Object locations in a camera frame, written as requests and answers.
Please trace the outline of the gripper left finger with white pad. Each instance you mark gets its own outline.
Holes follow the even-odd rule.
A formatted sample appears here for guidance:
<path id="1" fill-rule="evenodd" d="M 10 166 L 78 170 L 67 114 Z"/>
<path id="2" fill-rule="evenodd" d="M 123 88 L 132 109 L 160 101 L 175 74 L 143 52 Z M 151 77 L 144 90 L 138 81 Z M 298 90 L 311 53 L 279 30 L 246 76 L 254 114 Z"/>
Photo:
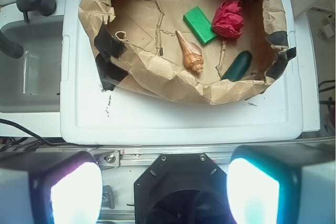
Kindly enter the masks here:
<path id="1" fill-rule="evenodd" d="M 90 153 L 1 153 L 1 223 L 96 223 L 101 203 Z"/>

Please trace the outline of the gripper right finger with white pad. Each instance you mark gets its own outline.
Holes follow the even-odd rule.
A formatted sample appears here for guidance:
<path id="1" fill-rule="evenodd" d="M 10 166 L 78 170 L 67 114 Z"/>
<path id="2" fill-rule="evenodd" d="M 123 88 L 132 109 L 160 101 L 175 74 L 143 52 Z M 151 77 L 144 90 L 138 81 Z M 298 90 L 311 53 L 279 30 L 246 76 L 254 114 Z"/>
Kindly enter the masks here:
<path id="1" fill-rule="evenodd" d="M 242 145 L 227 170 L 237 223 L 335 223 L 335 152 L 324 145 Z"/>

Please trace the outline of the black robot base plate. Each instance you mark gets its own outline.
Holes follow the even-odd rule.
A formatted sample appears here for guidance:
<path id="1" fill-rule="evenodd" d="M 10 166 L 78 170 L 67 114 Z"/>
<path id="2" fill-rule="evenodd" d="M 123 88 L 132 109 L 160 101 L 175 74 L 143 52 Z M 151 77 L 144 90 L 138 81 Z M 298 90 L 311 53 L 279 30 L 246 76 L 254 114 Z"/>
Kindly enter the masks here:
<path id="1" fill-rule="evenodd" d="M 206 154 L 161 154 L 134 182 L 136 223 L 232 223 L 226 173 Z"/>

